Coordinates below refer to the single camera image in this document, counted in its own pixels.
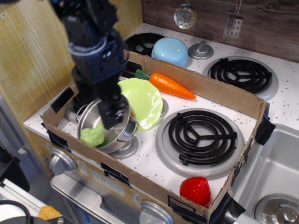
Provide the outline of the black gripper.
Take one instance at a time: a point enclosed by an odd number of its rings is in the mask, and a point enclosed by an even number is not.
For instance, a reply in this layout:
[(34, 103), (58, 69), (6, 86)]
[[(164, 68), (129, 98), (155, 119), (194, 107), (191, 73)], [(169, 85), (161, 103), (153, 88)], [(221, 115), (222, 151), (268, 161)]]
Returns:
[(70, 54), (75, 62), (73, 78), (85, 103), (100, 98), (98, 109), (107, 130), (123, 121), (125, 99), (117, 81), (125, 70), (124, 42), (100, 42), (91, 47), (70, 43)]

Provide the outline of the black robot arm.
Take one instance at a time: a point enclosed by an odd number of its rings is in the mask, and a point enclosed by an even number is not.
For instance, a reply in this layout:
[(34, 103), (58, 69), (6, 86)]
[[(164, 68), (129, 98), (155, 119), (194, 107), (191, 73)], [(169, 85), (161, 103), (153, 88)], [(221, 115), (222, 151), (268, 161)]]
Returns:
[(122, 122), (125, 110), (117, 82), (128, 57), (114, 29), (117, 7), (107, 0), (51, 0), (50, 4), (68, 37), (73, 79), (87, 103), (101, 99), (99, 113), (109, 130)]

